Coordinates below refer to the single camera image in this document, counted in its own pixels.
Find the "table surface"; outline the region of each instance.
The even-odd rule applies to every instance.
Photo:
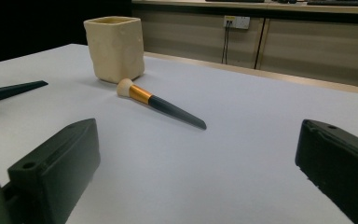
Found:
[[[102,162],[67,223],[351,223],[295,165],[303,119],[358,136],[358,93],[145,56],[135,84],[208,129],[118,97],[87,46],[0,62],[0,87],[48,85],[0,101],[7,168],[66,125],[96,118]]]
[[[239,67],[229,64],[223,64],[223,63],[210,63],[200,60],[194,60],[194,59],[188,59],[188,58],[182,58],[182,57],[176,57],[171,55],[164,55],[164,54],[158,54],[158,53],[152,53],[152,52],[145,52],[145,56],[153,57],[153,58],[159,58],[159,59],[166,59],[170,61],[176,61],[181,63],[190,63],[200,66],[207,66],[222,70],[227,70],[231,72],[236,73],[242,73],[250,76],[257,76],[257,77],[268,77],[273,78],[277,80],[283,80],[298,84],[304,84],[309,86],[316,86],[316,87],[324,87],[332,90],[339,90],[339,91],[349,91],[349,92],[356,92],[358,93],[358,87],[343,83],[336,83],[336,82],[330,82],[330,81],[323,81],[313,78],[307,78],[307,77],[295,77],[295,76],[289,76],[286,74],[280,74],[280,73],[274,73],[274,72],[268,72],[268,71],[262,71],[252,68],[245,68],[245,67]]]

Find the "black brush handle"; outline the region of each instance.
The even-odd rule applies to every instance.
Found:
[[[149,100],[148,104],[155,108],[156,110],[159,110],[163,113],[166,113],[168,115],[171,115],[177,119],[183,120],[185,122],[188,122],[190,124],[193,124],[201,129],[206,129],[206,124],[202,119],[199,119],[195,117],[194,115],[191,115],[185,110],[177,107],[176,105],[173,105],[155,95],[152,95]]]
[[[5,99],[10,96],[14,96],[26,91],[31,91],[33,89],[46,86],[48,85],[45,81],[36,81],[36,82],[29,82],[14,86],[7,86],[7,87],[1,87],[0,88],[0,100]]]

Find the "cream ceramic cup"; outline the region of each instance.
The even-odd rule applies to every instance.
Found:
[[[145,70],[142,24],[138,18],[102,17],[84,21],[95,76],[118,83]]]

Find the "electrical socket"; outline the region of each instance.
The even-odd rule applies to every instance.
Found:
[[[223,19],[223,27],[227,27],[228,21],[231,21],[229,27],[235,27],[235,16],[225,16],[225,18]]]
[[[235,28],[249,29],[249,22],[250,21],[251,21],[250,17],[236,17],[235,18]]]
[[[229,27],[238,29],[249,29],[250,17],[225,16],[223,19],[223,27],[227,27],[227,22],[231,21]]]

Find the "cabinet door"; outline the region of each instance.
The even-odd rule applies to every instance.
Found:
[[[259,68],[358,86],[358,24],[270,20]]]
[[[141,18],[145,51],[222,62],[226,34],[224,16],[153,10],[134,10],[132,13]],[[230,28],[228,64],[254,68],[259,22],[259,18],[251,18],[247,30]]]

